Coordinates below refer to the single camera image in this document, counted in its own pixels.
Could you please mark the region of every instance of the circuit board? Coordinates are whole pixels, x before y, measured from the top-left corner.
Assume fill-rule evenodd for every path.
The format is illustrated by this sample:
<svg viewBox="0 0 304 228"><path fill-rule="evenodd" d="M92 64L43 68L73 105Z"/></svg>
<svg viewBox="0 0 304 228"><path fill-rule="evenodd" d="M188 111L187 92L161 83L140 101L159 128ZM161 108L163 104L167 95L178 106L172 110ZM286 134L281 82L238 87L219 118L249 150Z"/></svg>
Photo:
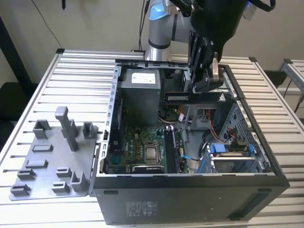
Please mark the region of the circuit board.
<svg viewBox="0 0 304 228"><path fill-rule="evenodd" d="M181 133L176 131L175 140L177 148L183 148ZM153 147L158 153L155 162L147 162L145 149ZM120 155L111 154L110 173L129 173L132 166L160 165L167 173L167 161L164 141L164 130L156 128L128 128L123 130L122 152Z"/></svg>

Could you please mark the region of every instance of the black cable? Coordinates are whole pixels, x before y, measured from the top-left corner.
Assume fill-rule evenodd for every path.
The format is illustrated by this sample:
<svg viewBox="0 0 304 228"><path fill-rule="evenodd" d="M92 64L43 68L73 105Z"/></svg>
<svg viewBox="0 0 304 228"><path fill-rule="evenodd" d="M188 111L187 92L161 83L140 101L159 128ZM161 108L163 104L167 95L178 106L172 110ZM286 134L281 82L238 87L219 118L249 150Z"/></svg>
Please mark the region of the black cable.
<svg viewBox="0 0 304 228"><path fill-rule="evenodd" d="M142 33L141 33L141 27L142 27L142 21L143 21L143 7L144 7L144 2L146 0L143 0L142 1L142 13L141 13L141 22L139 23L139 41L138 41L138 49L139 50L142 50L142 41L141 41L141 38L142 38Z"/></svg>
<svg viewBox="0 0 304 228"><path fill-rule="evenodd" d="M294 113L296 113L296 111L298 111L298 108L299 108L299 106L300 106L300 103L301 103L301 102L298 102L298 104L296 105L295 110L294 110Z"/></svg>
<svg viewBox="0 0 304 228"><path fill-rule="evenodd" d="M143 13L143 20L142 20L142 27L140 28L140 31L139 31L139 43L140 43L140 47L141 47L141 51L143 50L142 49L142 32L143 32L143 25L144 25L144 20L146 18L146 15L147 15L147 12L148 12L148 9L149 9L149 5L150 5L150 0L147 0L146 2L146 5L144 7L144 13Z"/></svg>
<svg viewBox="0 0 304 228"><path fill-rule="evenodd" d="M286 88L286 90L285 90L285 93L284 93L284 95L283 95L283 98L285 98L285 95L286 95L286 93L287 93L287 90L288 90L288 88L289 88L291 82L292 82L292 81L290 80L290 82L289 82L289 84L288 84L288 86L287 86L287 88Z"/></svg>
<svg viewBox="0 0 304 228"><path fill-rule="evenodd" d="M194 161L197 161L197 162L199 162L199 161L200 161L199 159L194 159L194 158L191 158L191 160L194 160Z"/></svg>
<svg viewBox="0 0 304 228"><path fill-rule="evenodd" d="M57 43L59 44L59 46L62 48L62 46L61 46L61 44L59 43L57 37L54 35L54 33L52 32L52 30L49 28L49 26L48 26L46 20L45 20L44 17L42 16L42 14L41 14L40 10L38 9L37 5L34 3L33 0L31 0L31 1L32 1L32 3L34 4L34 6L36 7L36 9L37 9L38 13L40 14L40 16L42 17L42 19L43 19L44 23L46 24L48 30L52 33L53 37L56 39L56 41L57 41Z"/></svg>

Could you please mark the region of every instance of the robotic arm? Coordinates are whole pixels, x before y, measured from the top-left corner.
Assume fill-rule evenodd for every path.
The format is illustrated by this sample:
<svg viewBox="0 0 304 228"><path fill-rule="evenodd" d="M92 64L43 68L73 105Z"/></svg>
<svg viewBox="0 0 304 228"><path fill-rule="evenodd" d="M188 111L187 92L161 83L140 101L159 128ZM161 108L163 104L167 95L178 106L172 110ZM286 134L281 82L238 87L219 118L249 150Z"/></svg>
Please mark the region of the robotic arm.
<svg viewBox="0 0 304 228"><path fill-rule="evenodd" d="M251 2L268 12L276 6L275 0L270 0L270 6L260 0L193 0L193 4L190 0L170 0L170 2L180 9L184 18L179 20L175 17L176 28L173 29L176 31L180 29L178 26L188 26L183 32L190 30L188 64L191 77L190 89L194 93L208 92L223 84L223 76L218 71L218 62L221 60L225 43L235 35L247 4ZM155 36L153 24L150 29L152 29L150 33ZM151 39L156 39L151 36L149 38L149 43L153 46Z"/></svg>

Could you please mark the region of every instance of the aluminum extrusion table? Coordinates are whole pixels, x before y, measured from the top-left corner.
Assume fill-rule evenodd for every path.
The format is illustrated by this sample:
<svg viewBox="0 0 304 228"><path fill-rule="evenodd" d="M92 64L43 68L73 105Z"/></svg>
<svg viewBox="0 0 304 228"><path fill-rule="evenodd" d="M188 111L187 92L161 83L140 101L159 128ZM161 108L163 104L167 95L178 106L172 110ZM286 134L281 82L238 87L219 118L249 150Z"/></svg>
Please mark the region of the aluminum extrusion table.
<svg viewBox="0 0 304 228"><path fill-rule="evenodd" d="M0 153L0 225L23 228L106 226L96 198L75 197L10 201L10 187L15 183L30 143L35 121L47 119L59 126L54 112L67 106L68 117L76 125L92 121L102 129L107 110L116 58L143 59L142 53L88 52L65 50L54 56L13 133ZM173 55L173 61L187 57ZM257 62L249 58L224 57L229 64L257 122L270 144L291 187L258 215L246 222L160 224L145 227L304 227L304 126L286 104Z"/></svg>

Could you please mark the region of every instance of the orange wire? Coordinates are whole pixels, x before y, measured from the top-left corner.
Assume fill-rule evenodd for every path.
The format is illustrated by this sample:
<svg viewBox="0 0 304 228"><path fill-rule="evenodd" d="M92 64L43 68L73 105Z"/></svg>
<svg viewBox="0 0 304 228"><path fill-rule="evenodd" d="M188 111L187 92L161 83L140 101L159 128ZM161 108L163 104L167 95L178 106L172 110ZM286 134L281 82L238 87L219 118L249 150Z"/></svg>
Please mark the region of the orange wire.
<svg viewBox="0 0 304 228"><path fill-rule="evenodd" d="M218 140L220 143L224 143L223 141L221 141L219 139L219 137L217 136L217 134L215 133L215 130L213 129L212 123L211 123L211 115L210 115L210 110L207 110L207 114L208 114L208 119L209 119L209 124L210 124L210 132L213 135L213 137Z"/></svg>
<svg viewBox="0 0 304 228"><path fill-rule="evenodd" d="M179 104L179 112L180 112L181 114L184 115L184 113L182 113L182 111L181 111L181 106L180 106L180 104Z"/></svg>

